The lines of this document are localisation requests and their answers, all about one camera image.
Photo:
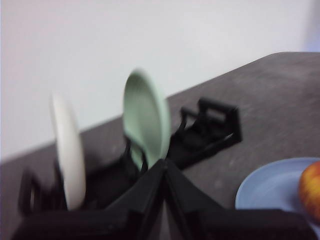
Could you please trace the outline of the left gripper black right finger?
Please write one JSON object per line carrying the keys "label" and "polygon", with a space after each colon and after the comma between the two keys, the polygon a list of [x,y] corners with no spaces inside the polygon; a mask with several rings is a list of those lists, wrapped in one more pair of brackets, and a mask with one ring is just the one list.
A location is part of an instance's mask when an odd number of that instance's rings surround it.
{"label": "left gripper black right finger", "polygon": [[280,209],[227,209],[166,162],[167,203],[186,240],[316,240],[306,219]]}

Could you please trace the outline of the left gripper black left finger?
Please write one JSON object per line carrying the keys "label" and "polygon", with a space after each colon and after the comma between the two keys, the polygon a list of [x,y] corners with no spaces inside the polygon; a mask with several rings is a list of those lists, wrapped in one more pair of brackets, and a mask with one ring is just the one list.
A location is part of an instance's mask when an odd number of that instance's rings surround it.
{"label": "left gripper black left finger", "polygon": [[163,204],[165,161],[102,210],[51,211],[25,218],[14,240],[147,240]]}

